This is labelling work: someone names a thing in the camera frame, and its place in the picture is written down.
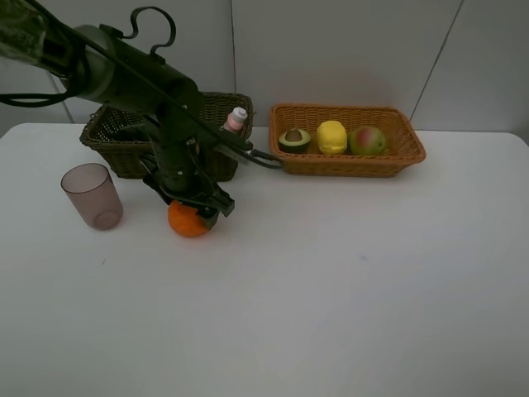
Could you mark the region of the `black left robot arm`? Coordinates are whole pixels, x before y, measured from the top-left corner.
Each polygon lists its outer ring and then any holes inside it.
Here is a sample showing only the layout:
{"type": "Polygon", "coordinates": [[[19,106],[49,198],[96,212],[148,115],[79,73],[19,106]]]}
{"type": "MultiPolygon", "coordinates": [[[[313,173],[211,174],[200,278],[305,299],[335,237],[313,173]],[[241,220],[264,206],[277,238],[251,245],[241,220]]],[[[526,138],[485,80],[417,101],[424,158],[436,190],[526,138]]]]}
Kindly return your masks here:
{"type": "Polygon", "coordinates": [[[63,93],[4,93],[3,104],[43,108],[82,98],[136,113],[147,121],[153,152],[141,162],[145,183],[166,203],[196,209],[206,228],[231,213],[234,200],[203,160],[206,151],[227,144],[229,133],[201,118],[197,85],[154,50],[139,51],[109,26],[71,28],[36,1],[3,1],[1,55],[44,69],[65,86],[63,93]]]}

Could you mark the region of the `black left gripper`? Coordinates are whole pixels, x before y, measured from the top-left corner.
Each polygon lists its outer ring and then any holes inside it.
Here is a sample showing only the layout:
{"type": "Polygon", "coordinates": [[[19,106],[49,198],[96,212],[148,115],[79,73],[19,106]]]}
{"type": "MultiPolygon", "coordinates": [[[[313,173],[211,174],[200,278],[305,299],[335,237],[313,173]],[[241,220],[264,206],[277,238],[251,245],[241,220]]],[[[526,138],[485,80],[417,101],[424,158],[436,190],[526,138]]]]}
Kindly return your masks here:
{"type": "Polygon", "coordinates": [[[169,206],[173,201],[197,209],[207,230],[217,223],[219,214],[229,216],[235,201],[210,176],[199,158],[194,138],[186,141],[150,138],[152,155],[144,155],[143,182],[169,206]]]}

